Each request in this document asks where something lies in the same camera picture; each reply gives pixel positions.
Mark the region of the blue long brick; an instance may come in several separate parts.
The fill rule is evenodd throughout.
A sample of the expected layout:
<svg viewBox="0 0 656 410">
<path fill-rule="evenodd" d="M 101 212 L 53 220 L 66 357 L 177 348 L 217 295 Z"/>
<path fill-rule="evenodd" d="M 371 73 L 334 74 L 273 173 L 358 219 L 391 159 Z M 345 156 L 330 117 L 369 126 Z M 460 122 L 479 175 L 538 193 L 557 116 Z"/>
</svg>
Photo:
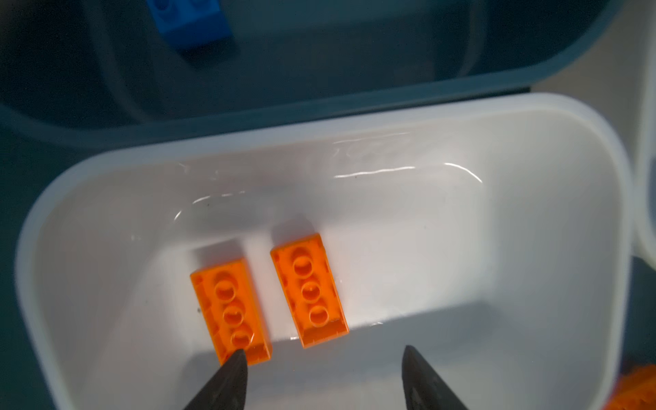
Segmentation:
<svg viewBox="0 0 656 410">
<path fill-rule="evenodd" d="M 165 41 L 188 51 L 232 36 L 217 0 L 148 0 L 150 14 Z"/>
</svg>

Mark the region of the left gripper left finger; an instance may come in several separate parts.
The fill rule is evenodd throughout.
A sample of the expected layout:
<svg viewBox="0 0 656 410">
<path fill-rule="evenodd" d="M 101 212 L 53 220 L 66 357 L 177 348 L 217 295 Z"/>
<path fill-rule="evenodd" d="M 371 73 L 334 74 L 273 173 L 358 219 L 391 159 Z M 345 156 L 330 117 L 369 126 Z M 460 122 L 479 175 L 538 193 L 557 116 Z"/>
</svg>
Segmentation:
<svg viewBox="0 0 656 410">
<path fill-rule="evenodd" d="M 247 382 L 247 358 L 243 350 L 237 350 L 184 410 L 244 410 Z"/>
</svg>

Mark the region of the orange brick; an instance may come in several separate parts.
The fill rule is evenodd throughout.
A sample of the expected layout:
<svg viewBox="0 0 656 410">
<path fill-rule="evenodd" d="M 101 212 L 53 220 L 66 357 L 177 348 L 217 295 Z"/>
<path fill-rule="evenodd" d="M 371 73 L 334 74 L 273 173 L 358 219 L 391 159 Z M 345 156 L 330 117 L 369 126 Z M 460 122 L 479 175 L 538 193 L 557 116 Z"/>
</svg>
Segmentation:
<svg viewBox="0 0 656 410">
<path fill-rule="evenodd" d="M 250 366 L 272 357 L 272 344 L 246 259 L 200 269 L 190 275 L 220 364 L 237 351 Z"/>
<path fill-rule="evenodd" d="M 270 256 L 304 348 L 350 333 L 319 234 L 278 246 Z"/>
</svg>

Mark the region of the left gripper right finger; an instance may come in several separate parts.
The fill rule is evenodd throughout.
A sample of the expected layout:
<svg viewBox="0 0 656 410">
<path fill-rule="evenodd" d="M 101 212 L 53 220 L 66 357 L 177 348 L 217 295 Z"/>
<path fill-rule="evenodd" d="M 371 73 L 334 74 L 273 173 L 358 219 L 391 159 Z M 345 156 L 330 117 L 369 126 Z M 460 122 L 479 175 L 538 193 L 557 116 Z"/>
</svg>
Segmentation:
<svg viewBox="0 0 656 410">
<path fill-rule="evenodd" d="M 467 410 L 460 398 L 412 345 L 405 347 L 401 378 L 407 410 Z"/>
</svg>

